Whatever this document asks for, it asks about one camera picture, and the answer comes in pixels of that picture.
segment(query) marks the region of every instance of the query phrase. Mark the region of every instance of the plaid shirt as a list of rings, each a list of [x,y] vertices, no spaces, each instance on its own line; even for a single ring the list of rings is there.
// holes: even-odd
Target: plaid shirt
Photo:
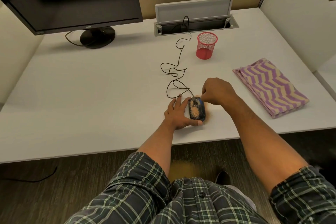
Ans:
[[[336,191],[313,167],[277,185],[270,196],[288,224],[336,223]],[[131,154],[107,188],[67,223],[267,223],[234,190],[200,178],[169,183],[143,152]]]

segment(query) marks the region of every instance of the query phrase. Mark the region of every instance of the shirt button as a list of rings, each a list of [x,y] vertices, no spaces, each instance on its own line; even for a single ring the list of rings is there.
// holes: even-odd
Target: shirt button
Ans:
[[[204,198],[206,196],[206,194],[204,192],[201,192],[198,194],[200,198]]]

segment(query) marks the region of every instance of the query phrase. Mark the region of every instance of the striped towel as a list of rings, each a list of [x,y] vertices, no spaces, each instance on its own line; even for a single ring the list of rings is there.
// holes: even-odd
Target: striped towel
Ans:
[[[263,58],[233,72],[257,97],[272,116],[277,118],[303,107],[309,102],[271,61]]]

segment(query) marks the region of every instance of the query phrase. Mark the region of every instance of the red mesh pencil cup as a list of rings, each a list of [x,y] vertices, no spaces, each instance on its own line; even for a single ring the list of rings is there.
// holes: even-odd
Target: red mesh pencil cup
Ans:
[[[197,40],[196,56],[200,59],[210,59],[218,37],[214,33],[203,32],[198,35]]]

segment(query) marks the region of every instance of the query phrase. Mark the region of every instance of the computer mouse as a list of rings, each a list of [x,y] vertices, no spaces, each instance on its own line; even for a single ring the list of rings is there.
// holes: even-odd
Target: computer mouse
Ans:
[[[189,114],[192,120],[205,120],[205,106],[200,97],[193,97],[189,100]]]

